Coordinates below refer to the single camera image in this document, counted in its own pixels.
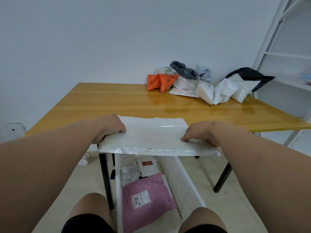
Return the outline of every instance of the left arm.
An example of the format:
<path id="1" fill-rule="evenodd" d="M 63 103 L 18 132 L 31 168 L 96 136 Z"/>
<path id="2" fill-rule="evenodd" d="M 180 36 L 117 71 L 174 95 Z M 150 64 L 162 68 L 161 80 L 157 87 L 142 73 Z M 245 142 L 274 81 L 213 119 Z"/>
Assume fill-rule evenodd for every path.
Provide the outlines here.
<path id="1" fill-rule="evenodd" d="M 31 232 L 90 144 L 119 131 L 114 114 L 0 144 L 0 231 Z"/>

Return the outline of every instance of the tile floor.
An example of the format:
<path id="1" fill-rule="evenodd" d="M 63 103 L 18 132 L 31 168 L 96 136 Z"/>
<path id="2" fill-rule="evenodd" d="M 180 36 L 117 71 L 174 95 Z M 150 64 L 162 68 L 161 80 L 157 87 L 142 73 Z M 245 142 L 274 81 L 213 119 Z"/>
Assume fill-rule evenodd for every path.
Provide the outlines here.
<path id="1" fill-rule="evenodd" d="M 289 136 L 290 131 L 264 133 L 268 139 L 283 143 Z M 294 149 L 311 156 L 309 145 L 311 130 L 294 145 Z M 105 195 L 99 157 L 97 152 L 90 152 L 86 166 L 77 166 L 69 178 L 65 188 L 55 200 L 53 205 L 38 223 L 33 233 L 56 233 L 60 232 L 73 206 L 79 199 L 90 192 L 98 192 Z M 188 172 L 192 182 L 204 200 L 206 207 L 216 212 L 223 219 L 229 233 L 243 232 L 267 232 L 259 216 L 252 208 L 241 189 L 239 182 L 231 172 L 227 181 L 219 193 L 214 193 L 212 187 L 216 184 L 227 161 L 221 157 L 180 157 L 180 160 Z M 109 157 L 110 170 L 112 158 Z M 115 199 L 115 181 L 111 181 Z"/>

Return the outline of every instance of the orange package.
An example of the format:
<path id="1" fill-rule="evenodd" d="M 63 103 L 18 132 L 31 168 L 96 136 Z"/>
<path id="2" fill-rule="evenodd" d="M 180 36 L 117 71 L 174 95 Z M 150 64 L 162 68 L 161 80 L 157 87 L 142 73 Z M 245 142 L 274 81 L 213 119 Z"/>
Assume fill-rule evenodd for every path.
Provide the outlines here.
<path id="1" fill-rule="evenodd" d="M 175 74 L 149 74 L 147 78 L 147 91 L 160 88 L 161 92 L 165 92 L 177 77 L 178 75 Z"/>

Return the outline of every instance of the tabletop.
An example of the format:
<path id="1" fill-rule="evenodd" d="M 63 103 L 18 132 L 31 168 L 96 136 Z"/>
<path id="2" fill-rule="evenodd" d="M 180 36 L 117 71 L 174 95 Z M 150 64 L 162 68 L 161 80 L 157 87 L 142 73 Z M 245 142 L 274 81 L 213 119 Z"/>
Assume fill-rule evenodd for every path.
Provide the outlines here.
<path id="1" fill-rule="evenodd" d="M 26 135 L 50 131 L 75 121 L 116 113 L 141 118 L 184 118 L 186 123 L 229 121 L 250 132 L 311 129 L 311 124 L 248 96 L 209 105 L 200 98 L 174 96 L 143 84 L 78 83 Z"/>

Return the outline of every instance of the forearm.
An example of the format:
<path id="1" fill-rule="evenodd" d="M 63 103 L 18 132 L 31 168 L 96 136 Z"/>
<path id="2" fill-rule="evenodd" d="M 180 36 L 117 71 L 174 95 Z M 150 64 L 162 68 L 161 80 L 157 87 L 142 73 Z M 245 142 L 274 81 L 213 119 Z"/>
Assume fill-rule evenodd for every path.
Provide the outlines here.
<path id="1" fill-rule="evenodd" d="M 3 232 L 31 232 L 98 135 L 93 120 L 0 144 Z"/>
<path id="2" fill-rule="evenodd" d="M 227 123 L 215 122 L 212 136 L 268 231 L 311 230 L 310 157 Z"/>

